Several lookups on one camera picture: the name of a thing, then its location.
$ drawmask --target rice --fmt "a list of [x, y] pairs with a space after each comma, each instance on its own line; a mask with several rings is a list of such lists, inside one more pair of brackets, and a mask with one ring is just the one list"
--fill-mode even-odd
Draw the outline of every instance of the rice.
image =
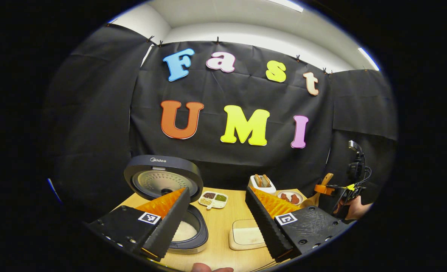
[[196, 235], [196, 229], [187, 222], [181, 221], [177, 232], [173, 236], [173, 242], [185, 241]]

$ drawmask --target orange clamp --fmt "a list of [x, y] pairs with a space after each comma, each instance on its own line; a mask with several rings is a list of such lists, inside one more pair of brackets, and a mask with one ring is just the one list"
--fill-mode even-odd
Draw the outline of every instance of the orange clamp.
[[315, 191], [318, 193], [322, 193], [324, 195], [331, 196], [331, 193], [334, 191], [334, 188], [327, 188], [325, 185], [316, 184]]

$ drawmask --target blue letter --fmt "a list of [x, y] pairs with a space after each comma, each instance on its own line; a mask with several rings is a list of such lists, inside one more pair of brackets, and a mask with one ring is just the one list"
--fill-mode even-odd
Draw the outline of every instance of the blue letter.
[[182, 65], [185, 65], [187, 68], [190, 67], [192, 63], [188, 56], [192, 56], [194, 53], [195, 51], [188, 48], [173, 55], [166, 56], [163, 59], [163, 61], [168, 64], [168, 69], [170, 69], [170, 77], [168, 77], [169, 81], [176, 81], [177, 79], [181, 79], [188, 75], [188, 71], [184, 70]]

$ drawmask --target ceiling light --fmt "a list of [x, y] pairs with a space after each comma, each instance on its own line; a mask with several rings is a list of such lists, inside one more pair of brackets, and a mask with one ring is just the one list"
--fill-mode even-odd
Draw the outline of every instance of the ceiling light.
[[372, 58], [365, 52], [365, 50], [363, 50], [363, 48], [358, 48], [358, 51], [361, 52], [366, 57], [366, 59], [370, 62], [370, 64], [374, 67], [374, 69], [376, 69], [376, 71], [380, 70], [378, 69]]
[[303, 10], [304, 10], [303, 7], [301, 7], [300, 5], [298, 5], [292, 1], [289, 1], [289, 0], [267, 0], [267, 1], [286, 6], [288, 8], [291, 8], [291, 9], [293, 9], [295, 11], [299, 11], [299, 12], [303, 12]]

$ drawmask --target letter m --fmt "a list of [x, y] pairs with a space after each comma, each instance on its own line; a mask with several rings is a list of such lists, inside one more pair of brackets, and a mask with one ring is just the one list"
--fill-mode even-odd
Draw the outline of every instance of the letter m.
[[247, 121], [242, 108], [235, 105], [227, 105], [224, 107], [227, 112], [227, 126], [225, 134], [220, 137], [220, 141], [224, 143], [235, 143], [237, 138], [234, 136], [237, 130], [237, 135], [241, 143], [244, 143], [252, 132], [249, 139], [249, 144], [257, 146], [265, 146], [267, 141], [265, 139], [265, 125], [269, 112], [267, 110], [255, 110], [250, 119]]

